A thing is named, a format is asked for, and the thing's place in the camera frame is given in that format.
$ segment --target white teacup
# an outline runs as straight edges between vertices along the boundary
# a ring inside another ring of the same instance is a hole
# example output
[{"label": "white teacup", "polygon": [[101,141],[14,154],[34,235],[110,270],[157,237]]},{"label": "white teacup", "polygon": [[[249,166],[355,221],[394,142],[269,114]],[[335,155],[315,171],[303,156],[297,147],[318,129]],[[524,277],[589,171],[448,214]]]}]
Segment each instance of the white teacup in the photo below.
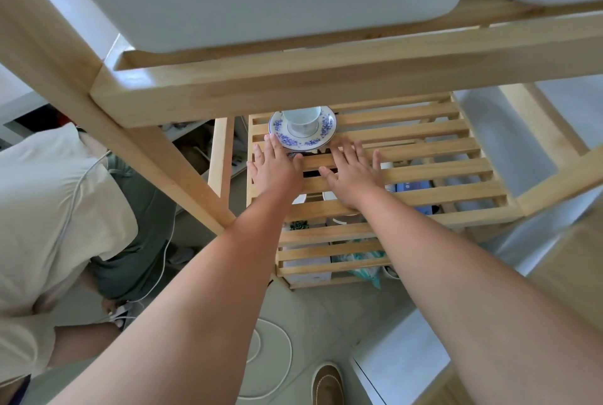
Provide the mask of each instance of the white teacup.
[{"label": "white teacup", "polygon": [[319,106],[313,106],[312,108],[283,111],[290,134],[298,138],[306,138],[316,133],[320,110]]}]

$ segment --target saucer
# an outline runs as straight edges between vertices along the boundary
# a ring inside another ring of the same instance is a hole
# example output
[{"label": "saucer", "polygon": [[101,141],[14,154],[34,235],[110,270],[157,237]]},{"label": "saucer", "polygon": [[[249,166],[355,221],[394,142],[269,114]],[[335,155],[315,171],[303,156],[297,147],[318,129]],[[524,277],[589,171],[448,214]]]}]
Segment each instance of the saucer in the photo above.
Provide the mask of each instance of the saucer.
[{"label": "saucer", "polygon": [[275,112],[268,122],[268,131],[275,134],[279,142],[292,151],[310,151],[326,145],[337,128],[337,118],[333,110],[328,106],[320,107],[320,116],[318,117],[317,130],[312,135],[300,138],[291,134],[287,119],[282,111]]}]

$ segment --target person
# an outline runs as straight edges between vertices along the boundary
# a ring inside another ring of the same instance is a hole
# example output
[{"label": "person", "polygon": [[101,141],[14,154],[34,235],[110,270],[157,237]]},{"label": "person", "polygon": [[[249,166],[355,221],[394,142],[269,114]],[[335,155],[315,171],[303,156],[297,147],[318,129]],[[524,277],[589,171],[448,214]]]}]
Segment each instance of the person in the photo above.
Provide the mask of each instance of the person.
[{"label": "person", "polygon": [[[371,164],[361,143],[341,145],[337,173],[321,175],[366,217],[475,402],[600,403],[601,333],[385,191],[379,152]],[[302,189],[300,155],[289,159],[273,135],[254,153],[259,196],[52,405],[235,403],[283,220]],[[335,366],[318,372],[312,395],[314,405],[344,403]]]},{"label": "person", "polygon": [[162,272],[176,204],[72,123],[0,153],[0,197],[2,393],[117,338],[111,322],[55,327],[51,311],[76,282],[108,310],[147,294]]}]

